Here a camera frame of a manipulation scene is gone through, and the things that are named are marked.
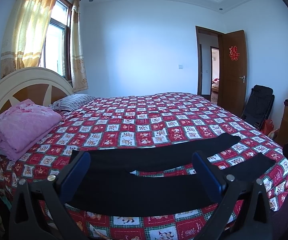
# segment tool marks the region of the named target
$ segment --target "folded blanket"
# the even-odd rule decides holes
[[[29,99],[10,107],[0,114],[0,154],[17,161],[61,119],[52,109]]]

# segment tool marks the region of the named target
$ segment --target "window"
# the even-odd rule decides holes
[[[57,0],[51,14],[39,67],[48,68],[71,80],[70,19],[72,5],[67,0]]]

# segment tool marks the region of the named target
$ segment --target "yellow floral curtain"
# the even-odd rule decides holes
[[[70,56],[73,91],[88,89],[80,34],[80,0],[74,0],[72,7]]]
[[[51,12],[57,0],[17,0],[3,37],[1,78],[24,67],[38,67]]]

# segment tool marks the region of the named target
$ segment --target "cream headboard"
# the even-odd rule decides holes
[[[72,94],[72,86],[54,71],[23,68],[0,80],[0,113],[28,98],[37,105],[48,106]]]

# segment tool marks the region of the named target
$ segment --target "screw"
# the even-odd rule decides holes
[[[262,181],[261,179],[257,179],[257,180],[256,180],[256,183],[257,183],[258,185],[263,185],[263,181]]]
[[[228,175],[226,176],[226,179],[227,179],[228,181],[234,181],[234,180],[235,180],[235,177],[234,177],[232,174],[228,174]]]
[[[48,175],[48,181],[54,181],[56,178],[54,174]]]
[[[23,185],[25,182],[26,182],[26,179],[20,179],[20,180],[19,180],[19,184],[20,184],[20,185]]]

